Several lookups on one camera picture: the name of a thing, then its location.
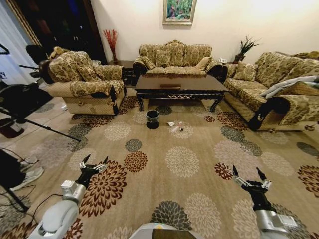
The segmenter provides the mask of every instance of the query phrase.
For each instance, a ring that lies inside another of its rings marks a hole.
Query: floor
[[[150,130],[134,94],[129,88],[116,117],[72,115],[61,109],[61,98],[29,116],[80,137],[81,143],[30,124],[18,138],[0,137],[1,147],[34,155],[45,168],[32,192],[32,187],[17,191],[29,213],[47,196],[61,193],[64,180],[78,178],[78,161],[85,156],[91,154],[89,163],[109,156],[107,170],[92,178],[65,238],[127,239],[141,224],[163,222],[207,239],[256,239],[252,202],[232,180],[234,164],[245,179],[258,180],[259,167],[273,182],[268,200],[299,225],[289,238],[319,238],[318,125],[312,132],[252,132],[225,102],[210,113],[209,102],[150,101],[149,109],[160,112],[159,128]],[[167,125],[180,121],[183,131]],[[54,196],[41,205],[36,219],[59,200]],[[31,217],[3,206],[8,204],[3,196],[0,201],[2,238],[30,233]]]

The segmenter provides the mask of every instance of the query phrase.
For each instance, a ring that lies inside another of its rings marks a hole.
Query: picture frame
[[[192,25],[197,0],[164,0],[163,25]]]

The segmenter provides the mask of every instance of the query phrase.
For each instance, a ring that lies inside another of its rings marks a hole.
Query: side table
[[[131,84],[132,86],[136,85],[137,79],[133,72],[133,63],[134,61],[110,61],[109,65],[111,66],[123,66],[123,81],[125,85]]]

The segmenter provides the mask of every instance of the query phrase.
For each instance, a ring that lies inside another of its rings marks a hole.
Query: wastebasket
[[[0,133],[7,138],[15,138],[24,132],[18,124],[14,122],[13,119],[4,118],[0,119]]]
[[[150,110],[146,113],[146,127],[149,129],[156,129],[159,126],[160,113],[156,110]]]

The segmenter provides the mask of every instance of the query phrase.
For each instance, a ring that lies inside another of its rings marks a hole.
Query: potted plant
[[[114,29],[104,30],[104,36],[110,45],[110,49],[111,49],[111,52],[113,54],[113,62],[117,63],[118,58],[116,57],[116,53],[115,53],[115,45],[116,45],[116,41],[118,39],[118,33]]]
[[[243,41],[240,41],[240,53],[235,56],[235,60],[233,61],[233,64],[238,64],[238,61],[242,61],[245,58],[245,53],[249,51],[254,46],[258,46],[260,44],[257,44],[259,40],[253,41],[252,37],[246,36],[245,43]]]

